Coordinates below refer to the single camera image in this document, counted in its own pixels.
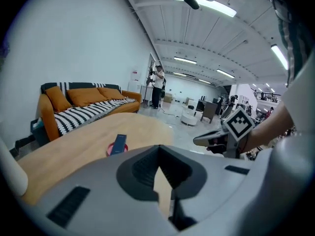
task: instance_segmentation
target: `white shirt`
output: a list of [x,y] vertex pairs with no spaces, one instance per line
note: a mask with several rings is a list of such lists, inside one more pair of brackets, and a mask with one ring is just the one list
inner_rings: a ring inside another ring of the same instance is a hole
[[[164,77],[164,72],[163,72],[163,71],[160,71],[160,72],[157,73],[157,74]],[[162,87],[163,87],[163,81],[164,81],[164,79],[161,79],[159,76],[156,75],[156,80],[155,80],[155,83],[154,83],[153,86],[154,86],[155,88],[162,89]]]

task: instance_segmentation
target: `fluorescent light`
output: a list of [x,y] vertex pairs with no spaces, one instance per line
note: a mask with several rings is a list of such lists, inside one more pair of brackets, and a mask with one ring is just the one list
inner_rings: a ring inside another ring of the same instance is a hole
[[272,45],[271,50],[275,53],[275,55],[278,57],[278,59],[281,61],[282,65],[284,66],[285,70],[288,70],[288,65],[286,58],[280,51],[279,47],[277,45]]
[[175,60],[184,61],[184,62],[188,62],[188,63],[194,64],[194,65],[197,63],[196,61],[189,60],[189,59],[183,59],[183,58],[179,58],[179,57],[174,57],[174,59]]
[[207,82],[207,81],[203,81],[203,80],[199,80],[199,81],[202,81],[202,82],[204,82],[204,83],[208,83],[208,84],[211,84],[210,82]]
[[230,77],[230,78],[232,78],[232,79],[235,78],[233,75],[230,75],[230,74],[228,74],[228,73],[226,73],[226,72],[223,72],[223,71],[220,70],[220,69],[217,69],[217,72],[219,72],[219,73],[221,73],[221,74],[224,74],[224,75],[226,75],[227,77]]
[[232,8],[219,3],[217,1],[208,1],[208,0],[196,0],[198,4],[211,8],[213,10],[217,10],[225,15],[228,15],[229,17],[234,17],[236,15],[236,11]]
[[185,75],[185,74],[181,74],[181,73],[174,73],[174,74],[176,74],[176,75],[181,75],[181,76],[186,77],[186,75]]

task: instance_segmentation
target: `sofa armrest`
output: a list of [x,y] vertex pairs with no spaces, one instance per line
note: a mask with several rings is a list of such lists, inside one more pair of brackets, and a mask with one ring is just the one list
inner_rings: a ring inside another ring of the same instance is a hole
[[123,91],[122,90],[122,95],[125,97],[129,97],[131,99],[135,99],[139,103],[141,103],[141,94],[137,92],[129,92],[129,91]]
[[54,116],[53,105],[47,95],[42,93],[39,97],[39,108],[41,118],[44,122],[44,126],[50,141],[53,141],[59,137],[58,127]]

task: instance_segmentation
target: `red round object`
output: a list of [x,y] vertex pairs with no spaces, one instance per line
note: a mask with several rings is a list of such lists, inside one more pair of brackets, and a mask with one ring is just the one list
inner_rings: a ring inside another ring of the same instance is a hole
[[[107,151],[106,151],[106,155],[110,156],[110,154],[112,153],[112,149],[113,149],[114,143],[111,143],[110,145],[108,145]],[[125,144],[125,149],[124,152],[128,151],[128,145]]]

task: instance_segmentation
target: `railing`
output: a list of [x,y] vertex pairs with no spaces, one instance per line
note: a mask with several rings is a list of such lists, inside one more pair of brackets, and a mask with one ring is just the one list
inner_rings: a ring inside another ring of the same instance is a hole
[[274,103],[279,103],[281,101],[280,94],[264,93],[264,92],[257,92],[254,89],[252,90],[257,100],[264,100],[264,101],[269,101],[269,102],[274,102]]

